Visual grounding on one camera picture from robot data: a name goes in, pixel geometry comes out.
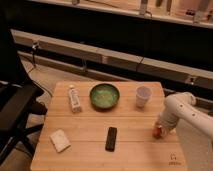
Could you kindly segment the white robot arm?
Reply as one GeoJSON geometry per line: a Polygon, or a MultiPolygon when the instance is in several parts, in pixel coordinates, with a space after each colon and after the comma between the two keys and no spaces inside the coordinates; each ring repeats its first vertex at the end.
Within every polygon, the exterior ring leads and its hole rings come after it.
{"type": "Polygon", "coordinates": [[[160,136],[165,137],[183,119],[213,140],[213,117],[197,110],[195,104],[196,98],[189,92],[168,95],[156,121],[160,136]]]}

